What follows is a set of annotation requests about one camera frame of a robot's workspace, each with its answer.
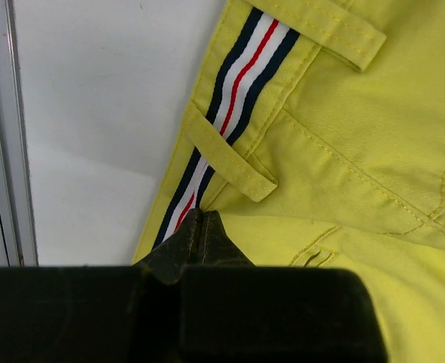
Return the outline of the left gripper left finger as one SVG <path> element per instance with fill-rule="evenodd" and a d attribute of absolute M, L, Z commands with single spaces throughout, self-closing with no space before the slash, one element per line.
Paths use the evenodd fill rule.
<path fill-rule="evenodd" d="M 133 266 L 0 268 L 0 362 L 165 362 L 201 221 Z"/>

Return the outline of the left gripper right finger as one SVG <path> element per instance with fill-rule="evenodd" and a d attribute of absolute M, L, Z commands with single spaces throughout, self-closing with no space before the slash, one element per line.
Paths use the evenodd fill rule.
<path fill-rule="evenodd" d="M 181 281 L 185 362 L 386 362 L 369 292 L 340 268 L 257 267 L 216 212 L 195 212 Z"/>

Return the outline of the yellow-green trousers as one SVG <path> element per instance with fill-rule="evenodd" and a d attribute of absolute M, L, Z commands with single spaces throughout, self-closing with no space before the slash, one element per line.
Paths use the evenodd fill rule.
<path fill-rule="evenodd" d="M 445 1 L 228 1 L 134 259 L 191 209 L 348 268 L 392 362 L 445 362 Z"/>

